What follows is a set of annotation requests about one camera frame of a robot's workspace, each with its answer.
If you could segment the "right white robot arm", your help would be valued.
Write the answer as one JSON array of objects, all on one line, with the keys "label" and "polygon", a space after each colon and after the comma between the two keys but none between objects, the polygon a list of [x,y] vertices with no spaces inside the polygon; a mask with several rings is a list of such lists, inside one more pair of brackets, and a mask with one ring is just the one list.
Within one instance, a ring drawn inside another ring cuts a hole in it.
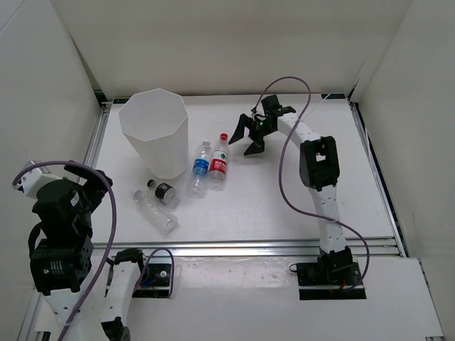
[{"label": "right white robot arm", "polygon": [[320,232],[319,270],[323,281],[335,284],[347,277],[353,265],[353,257],[344,237],[336,186],[340,175],[336,141],[332,136],[322,136],[309,128],[296,115],[292,107],[279,106],[268,109],[264,115],[249,117],[241,114],[229,141],[233,144],[249,131],[252,143],[244,152],[246,156],[264,152],[264,137],[276,131],[287,135],[299,147],[299,176],[308,188],[314,202]]}]

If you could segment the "blue label plastic bottle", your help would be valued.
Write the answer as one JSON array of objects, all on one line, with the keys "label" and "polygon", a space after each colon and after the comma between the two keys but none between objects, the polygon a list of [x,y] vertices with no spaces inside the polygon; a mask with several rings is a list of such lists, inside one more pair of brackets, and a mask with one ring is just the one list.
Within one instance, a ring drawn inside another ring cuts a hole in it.
[{"label": "blue label plastic bottle", "polygon": [[188,179],[187,191],[190,196],[204,197],[208,184],[208,168],[212,155],[209,140],[203,140],[196,149],[193,166]]}]

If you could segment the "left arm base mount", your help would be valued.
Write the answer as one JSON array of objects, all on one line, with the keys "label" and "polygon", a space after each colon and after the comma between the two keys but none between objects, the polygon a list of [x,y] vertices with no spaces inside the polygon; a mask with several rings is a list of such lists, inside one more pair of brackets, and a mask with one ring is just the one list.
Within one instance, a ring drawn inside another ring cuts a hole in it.
[{"label": "left arm base mount", "polygon": [[159,261],[147,265],[147,271],[140,286],[132,294],[133,298],[170,298],[173,280],[171,260]]}]

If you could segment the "red label plastic bottle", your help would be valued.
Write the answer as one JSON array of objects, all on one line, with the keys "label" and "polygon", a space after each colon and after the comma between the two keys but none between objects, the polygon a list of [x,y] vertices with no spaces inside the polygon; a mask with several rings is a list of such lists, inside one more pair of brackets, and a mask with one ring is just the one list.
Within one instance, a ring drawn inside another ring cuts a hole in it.
[{"label": "red label plastic bottle", "polygon": [[225,184],[229,158],[228,135],[221,133],[213,148],[208,178],[212,190],[222,190]]}]

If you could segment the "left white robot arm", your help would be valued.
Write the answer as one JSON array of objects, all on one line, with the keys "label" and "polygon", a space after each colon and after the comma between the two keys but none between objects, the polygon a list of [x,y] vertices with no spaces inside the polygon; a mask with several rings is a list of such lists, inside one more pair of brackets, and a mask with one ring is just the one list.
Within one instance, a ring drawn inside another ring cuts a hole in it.
[{"label": "left white robot arm", "polygon": [[126,321],[133,292],[149,276],[144,254],[132,248],[113,259],[104,255],[93,269],[91,215],[112,180],[73,161],[63,166],[86,181],[56,178],[36,193],[32,211],[40,222],[28,238],[35,287],[61,328],[59,340],[130,340]]}]

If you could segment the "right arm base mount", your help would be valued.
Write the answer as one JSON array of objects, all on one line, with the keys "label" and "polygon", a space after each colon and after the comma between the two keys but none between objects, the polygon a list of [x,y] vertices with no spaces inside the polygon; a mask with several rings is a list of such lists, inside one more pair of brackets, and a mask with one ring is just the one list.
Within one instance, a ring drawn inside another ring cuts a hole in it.
[{"label": "right arm base mount", "polygon": [[365,300],[366,293],[360,282],[358,262],[339,274],[328,278],[318,263],[295,263],[289,270],[296,274],[301,301]]}]

